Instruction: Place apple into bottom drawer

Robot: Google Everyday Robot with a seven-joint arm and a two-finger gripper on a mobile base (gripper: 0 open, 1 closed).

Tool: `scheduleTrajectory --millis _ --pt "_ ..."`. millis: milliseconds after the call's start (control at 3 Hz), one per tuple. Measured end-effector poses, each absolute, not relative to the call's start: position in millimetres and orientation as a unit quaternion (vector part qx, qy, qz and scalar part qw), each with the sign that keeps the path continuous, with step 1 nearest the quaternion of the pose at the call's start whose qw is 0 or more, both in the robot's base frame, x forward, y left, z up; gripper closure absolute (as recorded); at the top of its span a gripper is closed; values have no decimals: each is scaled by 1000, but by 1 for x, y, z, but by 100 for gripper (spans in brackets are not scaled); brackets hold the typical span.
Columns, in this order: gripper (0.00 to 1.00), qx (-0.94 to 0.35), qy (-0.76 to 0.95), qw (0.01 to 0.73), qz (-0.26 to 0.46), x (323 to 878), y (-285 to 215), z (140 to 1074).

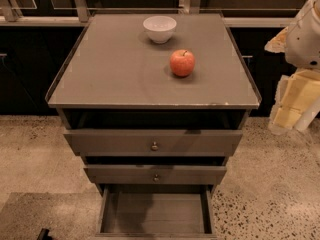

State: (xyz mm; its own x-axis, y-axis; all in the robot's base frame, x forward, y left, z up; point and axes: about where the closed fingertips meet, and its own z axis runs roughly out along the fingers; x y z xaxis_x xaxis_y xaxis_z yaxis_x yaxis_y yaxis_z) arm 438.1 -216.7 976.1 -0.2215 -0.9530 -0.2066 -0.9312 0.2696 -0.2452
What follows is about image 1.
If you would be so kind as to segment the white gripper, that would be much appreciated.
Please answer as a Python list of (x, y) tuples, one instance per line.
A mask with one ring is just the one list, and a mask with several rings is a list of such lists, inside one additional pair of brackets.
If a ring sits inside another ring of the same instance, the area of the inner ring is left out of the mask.
[(275, 135), (303, 132), (320, 112), (320, 0), (308, 0), (264, 49), (285, 52), (286, 61), (298, 68), (280, 78), (268, 128)]

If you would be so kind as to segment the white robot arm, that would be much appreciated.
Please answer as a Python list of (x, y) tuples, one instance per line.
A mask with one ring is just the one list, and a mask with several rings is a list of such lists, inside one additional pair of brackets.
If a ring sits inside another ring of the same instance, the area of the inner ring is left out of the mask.
[(282, 75), (269, 130), (275, 135), (296, 129), (304, 131), (319, 113), (320, 103), (320, 0), (308, 0), (294, 20), (265, 45), (265, 50), (283, 53), (296, 67), (291, 76)]

